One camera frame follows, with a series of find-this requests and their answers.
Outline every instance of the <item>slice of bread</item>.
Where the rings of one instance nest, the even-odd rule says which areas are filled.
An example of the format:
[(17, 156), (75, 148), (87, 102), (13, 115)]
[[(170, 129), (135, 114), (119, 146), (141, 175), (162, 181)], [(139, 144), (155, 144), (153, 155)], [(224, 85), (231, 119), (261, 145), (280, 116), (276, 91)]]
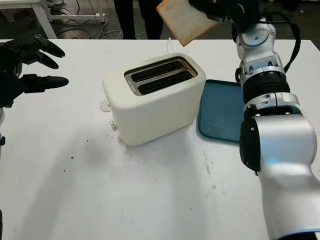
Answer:
[(156, 10), (183, 46), (219, 24), (193, 8), (188, 0), (164, 0)]

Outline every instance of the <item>blue tray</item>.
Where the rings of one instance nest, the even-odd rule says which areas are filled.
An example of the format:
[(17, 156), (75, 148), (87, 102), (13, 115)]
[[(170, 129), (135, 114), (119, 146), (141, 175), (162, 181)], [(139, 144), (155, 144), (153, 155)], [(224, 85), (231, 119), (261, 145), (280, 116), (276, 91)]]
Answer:
[(239, 83), (207, 80), (199, 106), (200, 133), (212, 139), (239, 142), (244, 106)]

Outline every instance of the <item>robotic arm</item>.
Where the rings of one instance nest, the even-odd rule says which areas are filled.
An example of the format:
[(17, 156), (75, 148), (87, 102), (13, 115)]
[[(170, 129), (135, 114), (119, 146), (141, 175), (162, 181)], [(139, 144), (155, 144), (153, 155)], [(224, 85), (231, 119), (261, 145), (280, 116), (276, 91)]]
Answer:
[(189, 3), (210, 19), (231, 19), (236, 26), (241, 63), (235, 77), (241, 83), (245, 103), (240, 156), (260, 179), (269, 238), (317, 239), (320, 182), (311, 171), (317, 138), (286, 79), (300, 48), (299, 28), (291, 24), (298, 39), (289, 64), (283, 67), (274, 51), (276, 29), (260, 15), (256, 0)]

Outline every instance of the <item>white table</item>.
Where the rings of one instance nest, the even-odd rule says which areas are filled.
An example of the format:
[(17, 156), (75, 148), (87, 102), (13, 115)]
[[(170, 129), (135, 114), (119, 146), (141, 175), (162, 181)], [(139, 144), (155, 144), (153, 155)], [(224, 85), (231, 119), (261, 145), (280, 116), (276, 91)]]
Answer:
[[(259, 179), (239, 146), (206, 141), (196, 123), (137, 147), (118, 140), (99, 110), (102, 79), (122, 64), (166, 53), (164, 40), (55, 40), (67, 87), (24, 94), (6, 109), (1, 133), (4, 240), (267, 240)], [(277, 40), (285, 64), (293, 40)], [(208, 79), (234, 81), (232, 40), (196, 40), (190, 55)], [(319, 137), (320, 53), (304, 40), (287, 79)], [(320, 177), (319, 155), (312, 165)]]

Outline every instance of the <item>floor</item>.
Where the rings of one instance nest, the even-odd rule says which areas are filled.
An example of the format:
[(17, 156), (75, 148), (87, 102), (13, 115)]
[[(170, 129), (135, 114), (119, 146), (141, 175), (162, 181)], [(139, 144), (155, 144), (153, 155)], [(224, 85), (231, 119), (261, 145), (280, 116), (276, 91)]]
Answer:
[[(79, 2), (79, 13), (80, 14), (92, 14), (94, 9), (97, 9), (97, 4), (95, 0), (78, 0)], [(57, 7), (65, 8), (61, 11), (64, 14), (75, 14), (77, 11), (77, 2), (76, 0), (65, 0), (65, 2)], [(320, 50), (320, 4), (319, 3), (302, 3), (294, 12), (286, 11), (281, 8), (281, 5), (277, 2), (268, 2), (265, 3), (265, 7), (272, 11), (282, 11), (288, 17), (290, 17), (295, 23), (300, 26), (301, 38), (312, 40), (313, 43)], [(118, 18), (115, 12), (113, 0), (104, 0), (103, 12), (106, 14), (108, 23), (104, 27), (103, 32), (107, 33), (112, 31), (102, 37), (102, 39), (117, 39), (121, 38), (119, 35), (120, 25), (118, 22)], [(137, 39), (146, 39), (146, 35), (143, 34), (145, 32), (144, 21), (141, 17), (139, 4), (134, 5), (134, 22), (135, 22), (135, 30), (137, 33)], [(80, 38), (80, 39), (95, 39), (97, 38), (101, 26), (100, 23), (95, 20), (90, 20), (84, 24), (81, 22), (74, 21), (61, 21), (56, 20), (52, 23), (52, 27), (58, 38), (64, 39), (72, 39), (72, 38)], [(292, 39), (293, 35), (291, 33), (291, 29), (286, 25), (277, 25), (277, 39)], [(18, 12), (16, 14), (16, 22), (8, 23), (3, 16), (0, 16), (0, 39), (13, 39), (17, 36), (21, 36), (28, 32), (43, 32), (41, 26), (35, 19), (35, 15), (32, 13), (31, 9), (27, 11)], [(171, 32), (167, 27), (164, 27), (161, 38), (168, 39), (169, 37), (173, 38)], [(220, 24), (215, 27), (213, 30), (207, 32), (200, 39), (231, 39), (231, 26), (229, 23)]]

